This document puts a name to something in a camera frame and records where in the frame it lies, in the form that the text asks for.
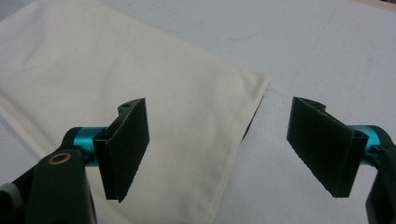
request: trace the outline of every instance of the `gold screw insert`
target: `gold screw insert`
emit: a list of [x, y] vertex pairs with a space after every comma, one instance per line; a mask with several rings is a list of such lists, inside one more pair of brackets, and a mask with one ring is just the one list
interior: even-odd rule
[[53, 155], [51, 158], [49, 158], [49, 164], [59, 165], [59, 164], [69, 161], [70, 158], [72, 158], [72, 155], [70, 155], [70, 153], [61, 152], [61, 153]]

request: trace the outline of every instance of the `folded cloth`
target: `folded cloth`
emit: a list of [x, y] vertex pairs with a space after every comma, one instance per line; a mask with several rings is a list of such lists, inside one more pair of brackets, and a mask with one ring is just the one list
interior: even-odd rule
[[270, 77], [96, 0], [37, 1], [0, 22], [0, 112], [40, 157], [72, 127], [146, 98], [150, 143], [121, 203], [87, 168], [108, 223], [210, 223]]

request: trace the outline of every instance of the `white fabric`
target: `white fabric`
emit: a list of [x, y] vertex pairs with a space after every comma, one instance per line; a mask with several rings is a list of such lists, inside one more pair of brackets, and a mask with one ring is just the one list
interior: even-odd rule
[[270, 78], [94, 1], [39, 1], [0, 22], [0, 113], [40, 157], [76, 126], [108, 126], [145, 97], [150, 144], [109, 223], [209, 223]]

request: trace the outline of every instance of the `white tabletop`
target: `white tabletop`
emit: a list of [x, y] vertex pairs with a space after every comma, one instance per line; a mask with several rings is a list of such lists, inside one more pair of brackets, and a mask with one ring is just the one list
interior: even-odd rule
[[[361, 166], [350, 197], [334, 199], [294, 153], [286, 133], [291, 99], [300, 96], [325, 104], [345, 124], [375, 124], [396, 137], [396, 6], [375, 0], [103, 1], [274, 77], [242, 142], [215, 223], [367, 223], [364, 204], [375, 168]], [[12, 10], [9, 2], [0, 5]], [[5, 8], [0, 19], [10, 13]], [[6, 131], [0, 129], [2, 153], [15, 139]], [[0, 169], [7, 169], [0, 182], [34, 161], [18, 154], [23, 146], [13, 147], [5, 152], [8, 159], [0, 159]], [[29, 162], [15, 170], [5, 163], [21, 157]]]

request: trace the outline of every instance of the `teal metal part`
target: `teal metal part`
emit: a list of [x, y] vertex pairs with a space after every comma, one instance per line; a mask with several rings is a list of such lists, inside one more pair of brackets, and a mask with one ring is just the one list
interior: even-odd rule
[[93, 138], [104, 129], [104, 127], [81, 128], [75, 137], [74, 146], [83, 148], [90, 155], [90, 162], [86, 166], [98, 166]]
[[364, 149], [364, 159], [361, 161], [362, 164], [372, 165], [370, 162], [365, 160], [366, 158], [377, 157], [380, 154], [379, 150], [382, 149], [381, 141], [379, 140], [378, 134], [368, 125], [349, 125], [350, 129], [360, 131], [369, 136], [366, 148]]

